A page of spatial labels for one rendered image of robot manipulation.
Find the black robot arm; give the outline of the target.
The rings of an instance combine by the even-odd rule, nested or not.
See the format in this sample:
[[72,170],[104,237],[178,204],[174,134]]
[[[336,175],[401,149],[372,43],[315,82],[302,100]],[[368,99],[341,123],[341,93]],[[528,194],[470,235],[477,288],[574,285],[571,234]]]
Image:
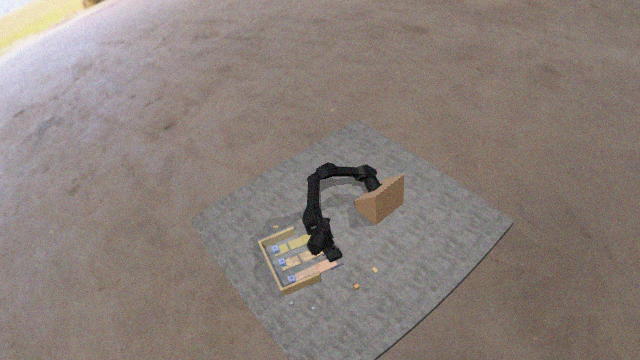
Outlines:
[[[302,223],[305,226],[307,234],[311,235],[306,245],[311,255],[316,256],[322,252],[322,250],[325,249],[324,246],[327,238],[331,236],[329,224],[331,219],[322,218],[322,212],[319,208],[320,180],[333,176],[354,177],[355,181],[358,180],[361,183],[365,183],[368,193],[375,191],[382,185],[375,176],[376,174],[376,169],[367,164],[359,167],[338,167],[328,162],[316,168],[316,172],[307,178],[307,207],[303,213]],[[314,228],[311,229],[311,227]]]

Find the yellow flat strip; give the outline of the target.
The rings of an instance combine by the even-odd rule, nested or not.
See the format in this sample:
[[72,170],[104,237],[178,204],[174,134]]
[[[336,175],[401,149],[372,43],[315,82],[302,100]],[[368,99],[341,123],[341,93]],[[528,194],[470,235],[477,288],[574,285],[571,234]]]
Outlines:
[[299,237],[299,238],[300,238],[300,240],[301,240],[301,242],[302,242],[302,244],[303,244],[303,246],[304,246],[304,245],[307,245],[307,242],[308,242],[308,240],[309,240],[310,236],[311,236],[311,235],[305,234],[305,235],[303,235],[303,236]]

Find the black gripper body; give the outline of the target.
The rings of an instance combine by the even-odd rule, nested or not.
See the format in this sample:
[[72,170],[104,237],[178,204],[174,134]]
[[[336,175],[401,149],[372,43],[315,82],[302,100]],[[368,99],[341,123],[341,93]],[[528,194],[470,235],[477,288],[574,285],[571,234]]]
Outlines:
[[327,238],[324,246],[327,251],[326,257],[330,262],[334,262],[335,260],[342,258],[342,253],[340,252],[339,248],[335,248],[335,242],[332,238],[334,238],[334,236],[331,233],[331,236]]

